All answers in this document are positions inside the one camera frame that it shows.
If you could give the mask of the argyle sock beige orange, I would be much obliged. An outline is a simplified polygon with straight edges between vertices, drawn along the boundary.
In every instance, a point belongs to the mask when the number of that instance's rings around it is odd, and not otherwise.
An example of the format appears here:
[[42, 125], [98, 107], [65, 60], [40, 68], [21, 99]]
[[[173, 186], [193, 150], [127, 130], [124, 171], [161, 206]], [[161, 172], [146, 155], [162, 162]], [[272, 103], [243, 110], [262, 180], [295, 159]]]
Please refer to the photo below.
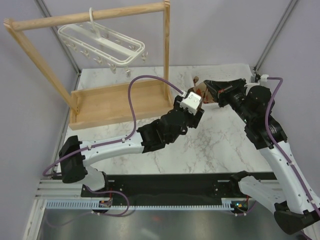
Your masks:
[[193, 79], [193, 87], [188, 89], [189, 92], [196, 93], [197, 95], [201, 96], [203, 104], [215, 104], [216, 101], [213, 99], [212, 95], [210, 94], [206, 84], [204, 81], [201, 81], [198, 76], [195, 76]]

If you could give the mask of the white plastic clip hanger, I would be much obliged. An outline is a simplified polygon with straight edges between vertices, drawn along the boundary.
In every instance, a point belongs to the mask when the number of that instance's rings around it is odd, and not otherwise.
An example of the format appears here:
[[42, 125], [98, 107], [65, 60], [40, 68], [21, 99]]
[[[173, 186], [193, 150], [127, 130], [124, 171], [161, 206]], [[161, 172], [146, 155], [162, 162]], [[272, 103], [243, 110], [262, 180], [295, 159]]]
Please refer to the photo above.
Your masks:
[[114, 74], [117, 68], [124, 68], [130, 77], [129, 65], [138, 58], [145, 62], [148, 56], [142, 41], [95, 22], [92, 8], [89, 21], [63, 25], [57, 32], [68, 48], [100, 66], [109, 66]]

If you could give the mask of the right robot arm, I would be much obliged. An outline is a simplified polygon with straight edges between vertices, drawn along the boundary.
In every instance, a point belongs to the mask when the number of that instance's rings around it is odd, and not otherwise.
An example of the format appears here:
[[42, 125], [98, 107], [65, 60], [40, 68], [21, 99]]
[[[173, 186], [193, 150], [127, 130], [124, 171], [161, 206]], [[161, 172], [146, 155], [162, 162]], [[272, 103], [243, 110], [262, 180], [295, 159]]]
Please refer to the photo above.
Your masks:
[[300, 170], [282, 126], [272, 117], [275, 92], [245, 79], [205, 80], [208, 91], [219, 107], [229, 105], [245, 123], [247, 138], [271, 167], [282, 194], [241, 171], [230, 177], [229, 193], [252, 197], [267, 208], [278, 226], [288, 235], [302, 231], [320, 220], [320, 198]]

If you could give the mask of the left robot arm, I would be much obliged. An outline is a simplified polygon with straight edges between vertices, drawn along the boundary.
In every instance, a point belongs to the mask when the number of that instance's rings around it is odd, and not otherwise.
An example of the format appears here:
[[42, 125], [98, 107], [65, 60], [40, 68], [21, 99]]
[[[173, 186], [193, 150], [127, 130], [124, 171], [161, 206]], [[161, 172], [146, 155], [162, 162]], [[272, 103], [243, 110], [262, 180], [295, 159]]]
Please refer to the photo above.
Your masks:
[[102, 160], [129, 154], [144, 154], [163, 149], [189, 128], [197, 128], [204, 114], [202, 98], [194, 92], [177, 96], [173, 109], [159, 119], [134, 130], [129, 135], [104, 140], [79, 140], [69, 137], [62, 146], [59, 157], [61, 179], [64, 184], [82, 184], [98, 197], [109, 193], [107, 175], [92, 167]]

